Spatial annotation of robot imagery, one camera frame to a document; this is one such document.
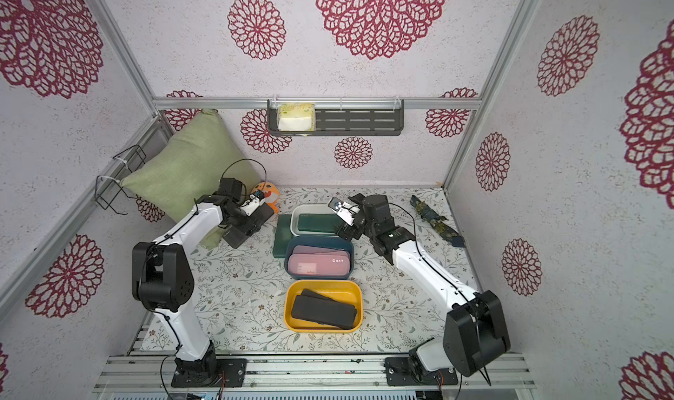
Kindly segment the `pink pencil case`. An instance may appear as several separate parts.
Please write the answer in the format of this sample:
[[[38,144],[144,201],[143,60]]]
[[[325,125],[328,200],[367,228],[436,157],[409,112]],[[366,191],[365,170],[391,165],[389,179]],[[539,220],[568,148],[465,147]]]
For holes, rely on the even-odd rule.
[[[349,255],[342,251],[292,254],[287,270],[292,275],[341,277],[350,273],[351,262]]]
[[[334,255],[349,255],[348,251],[341,249],[334,249],[330,247],[310,247],[310,245],[298,245],[294,247],[292,254],[334,254]]]

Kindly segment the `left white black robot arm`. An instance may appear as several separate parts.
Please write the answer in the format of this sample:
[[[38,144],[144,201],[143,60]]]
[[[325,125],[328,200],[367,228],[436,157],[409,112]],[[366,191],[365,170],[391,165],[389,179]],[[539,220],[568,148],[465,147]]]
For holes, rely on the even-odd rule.
[[[177,373],[189,382],[210,382],[218,374],[214,343],[198,322],[196,288],[189,254],[215,229],[236,249],[273,215],[261,189],[242,194],[244,184],[222,178],[218,190],[194,201],[188,214],[163,236],[136,244],[132,252],[132,295],[163,321],[177,342]]]

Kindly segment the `black pencil case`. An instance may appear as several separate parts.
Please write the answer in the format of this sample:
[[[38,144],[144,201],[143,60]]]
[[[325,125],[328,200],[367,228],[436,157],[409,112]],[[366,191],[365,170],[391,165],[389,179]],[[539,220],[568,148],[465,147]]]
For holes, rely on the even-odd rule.
[[[297,296],[291,317],[342,330],[350,330],[356,323],[357,310],[351,304],[328,301],[312,296]]]
[[[324,300],[324,301],[328,301],[328,302],[334,302],[335,301],[331,297],[321,295],[321,294],[319,294],[315,291],[312,291],[310,289],[303,289],[302,292],[301,292],[301,296],[307,296],[307,297],[311,297],[311,298],[315,298],[315,299],[319,299],[319,300]]]
[[[260,231],[259,228],[241,230],[238,227],[230,226],[223,235],[224,240],[233,249],[241,247],[249,238]]]

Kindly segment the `green pencil case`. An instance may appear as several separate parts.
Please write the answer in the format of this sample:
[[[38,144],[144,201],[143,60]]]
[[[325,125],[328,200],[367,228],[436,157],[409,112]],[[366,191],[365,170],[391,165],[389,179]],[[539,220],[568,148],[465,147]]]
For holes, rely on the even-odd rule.
[[[287,247],[293,239],[294,235],[291,232],[291,215],[279,215],[272,247],[272,256],[275,259],[284,259],[286,256]]]
[[[300,214],[297,229],[300,234],[335,234],[342,224],[342,219],[335,214]]]

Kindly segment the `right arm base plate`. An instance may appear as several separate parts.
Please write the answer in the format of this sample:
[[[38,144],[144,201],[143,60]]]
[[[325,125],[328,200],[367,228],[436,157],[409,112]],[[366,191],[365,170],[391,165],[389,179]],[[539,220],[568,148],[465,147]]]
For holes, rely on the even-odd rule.
[[[418,360],[410,356],[386,357],[384,369],[387,384],[393,387],[459,384],[459,378],[453,368],[428,371]]]

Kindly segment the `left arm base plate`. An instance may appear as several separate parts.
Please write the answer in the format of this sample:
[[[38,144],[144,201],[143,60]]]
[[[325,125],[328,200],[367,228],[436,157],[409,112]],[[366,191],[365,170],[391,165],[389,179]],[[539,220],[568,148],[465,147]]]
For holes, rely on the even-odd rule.
[[[170,383],[172,388],[241,388],[247,371],[245,359],[215,361],[177,360],[177,369]]]

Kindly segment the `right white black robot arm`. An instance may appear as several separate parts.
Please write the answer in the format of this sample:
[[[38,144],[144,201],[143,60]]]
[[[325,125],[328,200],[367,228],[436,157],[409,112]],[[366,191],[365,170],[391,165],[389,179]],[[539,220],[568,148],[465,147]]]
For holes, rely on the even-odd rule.
[[[469,377],[489,375],[486,367],[510,351],[507,321],[500,299],[479,292],[451,275],[421,247],[414,232],[395,223],[384,195],[332,198],[328,208],[342,220],[336,231],[344,240],[367,237],[374,251],[421,286],[445,317],[443,335],[409,353],[409,368],[421,380],[439,370]]]

